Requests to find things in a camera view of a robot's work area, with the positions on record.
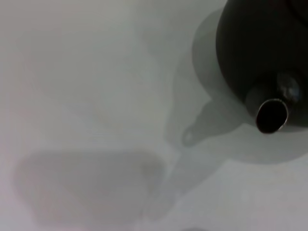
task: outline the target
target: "kettle body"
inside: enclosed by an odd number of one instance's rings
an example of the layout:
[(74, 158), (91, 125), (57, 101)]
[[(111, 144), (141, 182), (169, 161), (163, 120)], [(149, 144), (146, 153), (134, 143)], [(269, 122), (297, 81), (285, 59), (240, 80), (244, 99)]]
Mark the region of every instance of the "kettle body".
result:
[(308, 126), (307, 0), (228, 0), (216, 52), (227, 84), (261, 132)]

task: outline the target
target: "black kettle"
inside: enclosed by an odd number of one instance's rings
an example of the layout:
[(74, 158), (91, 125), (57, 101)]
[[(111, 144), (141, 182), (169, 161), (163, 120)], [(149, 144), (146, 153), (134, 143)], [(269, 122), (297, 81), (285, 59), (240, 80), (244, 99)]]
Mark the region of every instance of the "black kettle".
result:
[(216, 51), (262, 133), (308, 126), (308, 0), (228, 0)]

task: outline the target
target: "white table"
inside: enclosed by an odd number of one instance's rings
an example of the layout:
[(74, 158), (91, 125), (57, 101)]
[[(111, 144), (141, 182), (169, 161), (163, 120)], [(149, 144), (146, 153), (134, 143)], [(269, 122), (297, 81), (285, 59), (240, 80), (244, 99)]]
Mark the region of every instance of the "white table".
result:
[(260, 134), (225, 0), (0, 2), (1, 231), (302, 231), (308, 130)]

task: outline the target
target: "white countertop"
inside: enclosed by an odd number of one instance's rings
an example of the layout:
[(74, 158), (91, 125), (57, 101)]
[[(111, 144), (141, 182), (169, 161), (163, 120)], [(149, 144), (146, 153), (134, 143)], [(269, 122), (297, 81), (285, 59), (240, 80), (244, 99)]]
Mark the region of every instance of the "white countertop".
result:
[(302, 231), (308, 130), (260, 134), (225, 0), (0, 2), (1, 231)]

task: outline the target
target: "spout opening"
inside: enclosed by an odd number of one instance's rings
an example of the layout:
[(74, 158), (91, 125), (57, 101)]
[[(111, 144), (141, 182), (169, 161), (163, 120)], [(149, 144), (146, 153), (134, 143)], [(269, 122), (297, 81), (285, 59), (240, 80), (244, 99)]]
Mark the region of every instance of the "spout opening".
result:
[(287, 105), (279, 99), (265, 101), (259, 108), (256, 124), (264, 134), (272, 134), (287, 123), (289, 111)]

